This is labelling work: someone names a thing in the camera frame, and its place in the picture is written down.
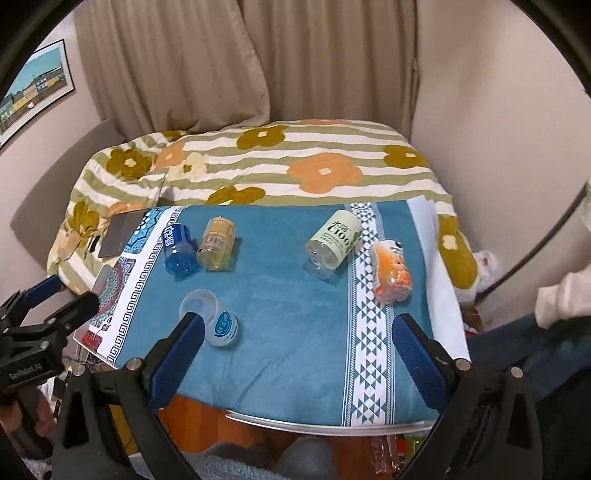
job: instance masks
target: teal cloth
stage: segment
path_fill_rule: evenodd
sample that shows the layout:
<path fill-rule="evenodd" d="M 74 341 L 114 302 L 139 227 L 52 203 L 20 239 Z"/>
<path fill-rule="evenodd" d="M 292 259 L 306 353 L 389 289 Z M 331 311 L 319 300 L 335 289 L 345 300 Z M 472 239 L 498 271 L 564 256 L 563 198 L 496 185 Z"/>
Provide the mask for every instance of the teal cloth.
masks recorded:
<path fill-rule="evenodd" d="M 406 202 L 378 205 L 384 236 L 402 242 L 405 263 L 413 276 L 410 298 L 396 304 L 393 315 L 411 313 L 432 338 L 424 258 L 412 214 Z M 176 221 L 187 225 L 193 237 L 200 236 L 207 221 L 217 215 L 236 223 L 235 269 L 202 270 L 177 282 L 165 271 L 160 252 L 117 366 L 145 356 L 157 340 L 169 335 L 185 295 L 206 288 L 237 316 L 238 337 L 226 348 L 204 343 L 178 393 L 257 417 L 342 425 L 345 382 L 352 368 L 347 362 L 348 349 L 355 348 L 348 329 L 351 257 L 339 267 L 334 284 L 302 268 L 307 240 L 339 209 L 343 205 L 195 206 L 183 210 Z M 388 408 L 394 408 L 387 423 L 436 418 L 418 395 L 394 347 L 391 356 L 395 387 Z"/>

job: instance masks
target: screw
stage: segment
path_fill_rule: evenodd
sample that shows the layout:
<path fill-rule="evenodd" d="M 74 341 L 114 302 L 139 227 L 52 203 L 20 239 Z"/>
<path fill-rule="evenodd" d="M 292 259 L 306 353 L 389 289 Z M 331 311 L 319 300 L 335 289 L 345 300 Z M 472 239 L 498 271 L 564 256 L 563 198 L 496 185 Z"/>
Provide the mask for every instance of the screw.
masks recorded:
<path fill-rule="evenodd" d="M 137 370 L 141 366 L 142 366 L 141 358 L 132 358 L 131 360 L 129 360 L 125 364 L 125 367 L 127 368 L 127 370 L 131 370 L 131 371 Z"/>
<path fill-rule="evenodd" d="M 75 377 L 81 377 L 82 375 L 84 375 L 85 372 L 86 367 L 84 365 L 78 365 L 72 372 L 72 375 L 74 375 Z"/>
<path fill-rule="evenodd" d="M 456 360 L 456 368 L 462 372 L 467 372 L 472 367 L 472 364 L 465 358 L 458 358 Z"/>
<path fill-rule="evenodd" d="M 513 375 L 515 378 L 523 377 L 523 370 L 519 367 L 511 367 L 509 372 L 511 372 L 511 375 Z"/>

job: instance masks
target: blue towel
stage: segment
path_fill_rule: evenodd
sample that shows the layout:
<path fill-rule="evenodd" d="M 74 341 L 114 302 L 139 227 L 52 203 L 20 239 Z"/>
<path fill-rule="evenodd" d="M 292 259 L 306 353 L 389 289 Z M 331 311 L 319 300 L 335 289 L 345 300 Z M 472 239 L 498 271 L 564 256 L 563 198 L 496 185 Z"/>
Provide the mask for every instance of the blue towel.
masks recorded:
<path fill-rule="evenodd" d="M 351 252 L 337 281 L 329 284 L 303 270 L 304 246 L 343 208 L 362 221 L 364 247 Z M 177 221 L 200 237 L 217 215 L 236 223 L 235 269 L 201 270 L 175 281 L 164 269 L 158 241 L 162 228 Z M 370 293 L 367 249 L 384 238 L 402 242 L 413 291 L 405 302 L 379 309 Z M 204 343 L 179 394 L 295 423 L 351 426 L 434 419 L 436 412 L 425 406 L 389 337 L 391 320 L 409 312 L 433 338 L 423 252 L 427 244 L 435 252 L 431 256 L 439 254 L 435 237 L 430 243 L 419 238 L 407 202 L 154 209 L 116 265 L 116 278 L 111 278 L 115 291 L 101 295 L 110 309 L 102 309 L 94 322 L 102 337 L 98 352 L 119 367 L 145 356 L 174 329 L 185 295 L 206 288 L 237 316 L 239 334 L 225 348 Z M 450 304 L 457 307 L 455 298 Z M 463 338 L 461 322 L 457 330 Z"/>

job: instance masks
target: curtain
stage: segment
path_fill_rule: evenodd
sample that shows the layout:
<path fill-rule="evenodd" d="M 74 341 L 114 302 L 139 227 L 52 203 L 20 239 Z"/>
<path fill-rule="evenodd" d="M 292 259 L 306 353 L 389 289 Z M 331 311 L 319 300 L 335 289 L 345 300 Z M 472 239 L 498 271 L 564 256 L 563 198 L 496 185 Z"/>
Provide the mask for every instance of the curtain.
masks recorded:
<path fill-rule="evenodd" d="M 364 119 L 407 138 L 418 89 L 415 0 L 242 0 L 271 119 Z"/>
<path fill-rule="evenodd" d="M 99 115 L 127 139 L 269 121 L 236 0 L 85 0 L 74 18 Z"/>

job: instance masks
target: blue gripper pad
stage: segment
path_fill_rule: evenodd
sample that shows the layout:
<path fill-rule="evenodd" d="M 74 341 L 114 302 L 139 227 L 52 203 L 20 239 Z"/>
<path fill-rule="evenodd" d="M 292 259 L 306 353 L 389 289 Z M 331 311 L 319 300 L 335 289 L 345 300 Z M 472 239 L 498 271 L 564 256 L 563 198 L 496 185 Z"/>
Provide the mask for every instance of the blue gripper pad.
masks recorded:
<path fill-rule="evenodd" d="M 392 341 L 427 407 L 443 414 L 449 403 L 449 385 L 427 349 L 426 342 L 432 340 L 406 313 L 394 319 Z"/>
<path fill-rule="evenodd" d="M 187 316 L 193 317 L 189 320 L 182 332 Z M 188 313 L 181 320 L 170 338 L 178 335 L 177 339 L 168 346 L 168 352 L 150 378 L 150 400 L 148 405 L 152 412 L 170 405 L 177 390 L 187 374 L 195 355 L 201 348 L 205 338 L 205 323 L 203 318 L 196 313 Z"/>
<path fill-rule="evenodd" d="M 34 287 L 29 288 L 24 294 L 24 302 L 28 308 L 33 309 L 46 301 L 52 295 L 61 290 L 61 280 L 57 275 L 47 277 Z"/>

